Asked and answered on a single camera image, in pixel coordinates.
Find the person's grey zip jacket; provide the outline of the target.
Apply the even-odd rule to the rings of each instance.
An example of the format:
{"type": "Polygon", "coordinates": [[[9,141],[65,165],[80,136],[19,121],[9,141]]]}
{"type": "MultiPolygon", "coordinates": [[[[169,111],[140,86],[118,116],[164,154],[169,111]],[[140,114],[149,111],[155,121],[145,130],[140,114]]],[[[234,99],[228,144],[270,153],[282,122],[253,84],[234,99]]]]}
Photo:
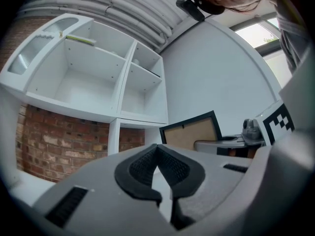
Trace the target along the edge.
{"type": "Polygon", "coordinates": [[[294,74],[311,45],[311,37],[291,0],[277,0],[276,13],[281,32],[280,45],[288,68],[294,74]]]}

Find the black framed picture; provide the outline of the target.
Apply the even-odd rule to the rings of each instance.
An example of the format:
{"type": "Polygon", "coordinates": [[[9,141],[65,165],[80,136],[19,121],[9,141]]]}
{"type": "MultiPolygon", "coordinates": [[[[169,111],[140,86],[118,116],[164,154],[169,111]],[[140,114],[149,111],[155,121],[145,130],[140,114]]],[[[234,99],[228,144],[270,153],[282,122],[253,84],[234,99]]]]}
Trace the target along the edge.
{"type": "Polygon", "coordinates": [[[198,141],[222,140],[221,130],[214,111],[189,118],[159,129],[163,144],[195,150],[198,141]]]}

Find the flat black shelf item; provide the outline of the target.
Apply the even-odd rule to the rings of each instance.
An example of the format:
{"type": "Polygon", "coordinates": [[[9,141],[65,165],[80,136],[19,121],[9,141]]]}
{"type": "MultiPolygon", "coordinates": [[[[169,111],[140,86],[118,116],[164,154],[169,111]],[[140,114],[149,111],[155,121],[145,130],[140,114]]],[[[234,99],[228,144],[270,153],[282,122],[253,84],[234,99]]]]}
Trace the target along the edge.
{"type": "Polygon", "coordinates": [[[155,76],[157,76],[157,77],[159,77],[160,78],[160,75],[158,75],[157,73],[155,73],[155,72],[153,72],[153,71],[151,71],[151,70],[148,70],[148,69],[146,69],[146,68],[144,68],[145,70],[147,70],[148,72],[150,72],[150,73],[152,73],[152,74],[154,74],[155,76]]]}

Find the white shelf cabinet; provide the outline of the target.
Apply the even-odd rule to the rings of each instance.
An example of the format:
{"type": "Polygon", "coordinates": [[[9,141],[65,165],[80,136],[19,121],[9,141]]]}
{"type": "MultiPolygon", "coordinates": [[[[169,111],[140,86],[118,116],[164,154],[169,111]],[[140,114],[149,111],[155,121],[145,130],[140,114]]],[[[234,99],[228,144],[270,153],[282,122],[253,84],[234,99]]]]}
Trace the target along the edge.
{"type": "Polygon", "coordinates": [[[118,152],[120,128],[147,129],[168,123],[162,57],[133,37],[85,16],[66,13],[35,30],[4,65],[0,85],[47,111],[109,123],[109,154],[118,152]],[[43,31],[65,18],[78,22],[62,35],[43,31]],[[51,35],[53,40],[22,75],[8,72],[20,51],[39,34],[51,35]],[[66,39],[68,34],[94,39],[96,44],[66,39]]]}

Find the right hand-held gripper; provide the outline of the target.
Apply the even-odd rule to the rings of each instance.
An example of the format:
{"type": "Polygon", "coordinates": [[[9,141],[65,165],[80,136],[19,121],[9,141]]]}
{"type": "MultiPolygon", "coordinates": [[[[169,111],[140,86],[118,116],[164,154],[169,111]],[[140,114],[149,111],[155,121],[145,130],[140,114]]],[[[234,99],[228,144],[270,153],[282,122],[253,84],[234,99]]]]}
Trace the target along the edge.
{"type": "Polygon", "coordinates": [[[194,149],[216,155],[253,158],[260,147],[271,146],[294,129],[286,106],[277,101],[254,118],[245,119],[241,134],[217,141],[199,140],[194,142],[194,149]]]}

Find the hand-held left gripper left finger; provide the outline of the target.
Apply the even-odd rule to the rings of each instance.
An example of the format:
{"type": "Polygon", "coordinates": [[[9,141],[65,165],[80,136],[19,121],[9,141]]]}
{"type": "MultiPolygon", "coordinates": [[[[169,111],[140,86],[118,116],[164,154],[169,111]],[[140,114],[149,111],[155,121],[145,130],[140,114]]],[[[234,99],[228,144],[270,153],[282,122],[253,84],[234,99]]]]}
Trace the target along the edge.
{"type": "Polygon", "coordinates": [[[162,196],[152,188],[157,146],[91,161],[56,183],[34,204],[54,235],[168,236],[162,196]]]}

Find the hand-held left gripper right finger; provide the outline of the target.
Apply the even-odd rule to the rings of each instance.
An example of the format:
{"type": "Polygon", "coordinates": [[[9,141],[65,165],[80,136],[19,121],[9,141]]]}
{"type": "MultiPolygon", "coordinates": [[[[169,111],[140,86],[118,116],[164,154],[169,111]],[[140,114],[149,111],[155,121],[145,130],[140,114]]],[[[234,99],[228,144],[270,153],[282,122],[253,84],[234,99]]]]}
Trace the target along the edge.
{"type": "Polygon", "coordinates": [[[181,230],[218,207],[236,188],[251,159],[158,145],[158,167],[170,186],[170,223],[181,230]]]}

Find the frosted glass cabinet door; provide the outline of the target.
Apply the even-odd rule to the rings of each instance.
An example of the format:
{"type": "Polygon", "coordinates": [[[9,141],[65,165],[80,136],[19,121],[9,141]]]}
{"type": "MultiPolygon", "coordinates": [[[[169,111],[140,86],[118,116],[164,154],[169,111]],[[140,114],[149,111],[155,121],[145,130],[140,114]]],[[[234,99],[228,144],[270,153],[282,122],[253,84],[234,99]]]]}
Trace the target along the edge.
{"type": "MultiPolygon", "coordinates": [[[[76,18],[61,19],[45,28],[43,31],[48,33],[60,33],[62,35],[64,30],[77,22],[78,19],[76,18]]],[[[8,72],[22,75],[37,54],[52,40],[53,36],[51,35],[39,34],[35,36],[17,55],[8,68],[8,72]]]]}

